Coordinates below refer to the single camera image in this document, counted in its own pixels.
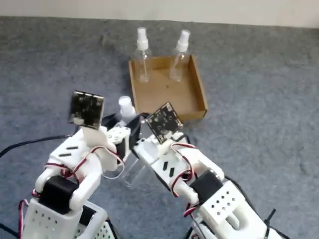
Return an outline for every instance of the red wire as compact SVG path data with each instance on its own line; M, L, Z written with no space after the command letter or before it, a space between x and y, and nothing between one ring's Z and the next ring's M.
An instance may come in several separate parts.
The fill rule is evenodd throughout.
M21 200L19 203L19 230L18 230L18 239L22 239L23 231L23 206L29 206L29 203L26 199Z
M79 178L76 176L75 172L74 172L72 169L70 169L69 167L67 167L66 165L64 165L64 164L58 164L58 163L46 163L45 166L55 166L55 167L59 167L59 168L62 168L62 169L67 169L67 170L71 173L71 175L74 176L74 178L75 178L77 184L80 184L80 180L79 180ZM65 178L68 178L68 177L69 177L69 174L66 175L65 172L64 172L64 173L61 172L61 175L63 175Z
M102 147L102 146L97 146L95 148L93 148L77 165L76 167L74 168L74 170L70 169L69 167L67 167L66 165L64 164L58 164L58 163L46 163L45 166L55 166L55 167L59 167L59 168L62 168L61 169L61 175L65 178L69 178L71 176L74 176L74 178L76 179L77 183L80 184L80 180L79 178L76 176L76 172L79 170L79 168L87 161L87 156L89 156L91 153L94 153L97 149L99 148L104 148L105 147ZM116 157L120 158L119 155L109 149L107 149L111 154L115 155ZM40 194L38 192L36 192L36 190L34 189L32 192L31 192L32 196L33 197L40 197Z
M194 145L191 145L191 144L188 144L188 143L173 143L173 144L170 146L171 149L172 149L174 152L178 153L178 154L186 161L186 163L189 165L189 169L184 170L184 171L182 171L181 173L179 173L179 174L177 175L177 177L174 179L174 181L173 181L173 183L172 183L172 185L171 185L171 191L172 191L173 195L174 195L175 197L179 197L179 195L174 191L174 186L175 186L175 184L177 183L178 179L179 179L180 177L182 177L184 174L190 173L190 177L189 177L189 178L183 179L184 181L188 182L188 181L190 181L190 180L194 177L195 172L194 172L194 169L193 169L191 163L189 162L189 160L188 160L184 155L182 155L178 150L174 149L174 148L173 148L174 146L184 146L184 147L187 147L187 148L194 148L194 149L195 149L196 147L195 147Z
M199 239L199 236L197 234L194 234L191 236L191 239Z
M176 176L176 178L174 179L173 183L171 184L171 191L173 192L173 195L174 195L175 197L177 197L177 198L179 197L179 195L174 191L175 184L177 183L177 181L178 181L178 179L179 179L180 177L182 177L184 174L186 174L186 173L188 173L188 172L190 172L189 169L182 171L180 174L178 174L178 175ZM190 177L189 179L183 179L183 181L186 181L186 182L189 181L189 180L191 180L191 177Z

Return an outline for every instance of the clear plastic bottle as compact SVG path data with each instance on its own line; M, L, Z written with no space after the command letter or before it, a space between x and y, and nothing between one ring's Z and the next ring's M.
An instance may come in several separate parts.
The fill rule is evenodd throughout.
M183 79L183 69L189 62L188 40L190 32L182 30L180 38L177 42L176 48L173 51L173 60L170 64L169 77L174 81L181 81Z
M137 49L134 53L134 66L137 78L140 82L147 82L150 79L152 52L149 49L149 40L146 35L146 28L138 28Z
M150 128L147 123L143 120L141 122L141 134L140 138L148 138L152 135ZM134 189L143 179L146 174L147 168L142 160L136 158L136 156L131 153L125 162L125 171L123 172L122 180L127 187Z

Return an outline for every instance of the floor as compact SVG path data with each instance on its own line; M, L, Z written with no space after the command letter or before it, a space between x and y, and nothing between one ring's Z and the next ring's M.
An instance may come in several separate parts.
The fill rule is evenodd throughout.
M209 111L185 124L193 142L246 190L260 215L292 239L319 234L319 30L172 21L0 17L0 145L72 132L74 89L105 96L105 114L131 94L136 28L154 55L191 32ZM0 222L17 230L30 192L60 140L0 160ZM103 180L91 198L124 239L181 239L190 219L152 174L134 190ZM10 239L0 232L0 238Z

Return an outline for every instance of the spray nozzle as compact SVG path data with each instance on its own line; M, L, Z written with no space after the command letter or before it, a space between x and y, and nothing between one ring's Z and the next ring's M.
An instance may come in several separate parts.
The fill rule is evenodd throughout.
M146 50L149 47L149 40L146 35L146 28L139 27L138 28L138 49Z
M188 49L188 40L189 40L190 32L188 30L182 30L180 33L179 40L177 42L177 50L180 52L187 51Z

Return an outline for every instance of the cardboard tray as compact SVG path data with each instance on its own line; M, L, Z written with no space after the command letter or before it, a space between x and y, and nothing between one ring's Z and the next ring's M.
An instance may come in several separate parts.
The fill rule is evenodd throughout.
M146 83L136 79L134 62L129 62L136 111L153 113L169 101L181 121L203 118L208 106L195 56L190 56L180 82L169 78L171 59L171 56L153 57L150 80Z

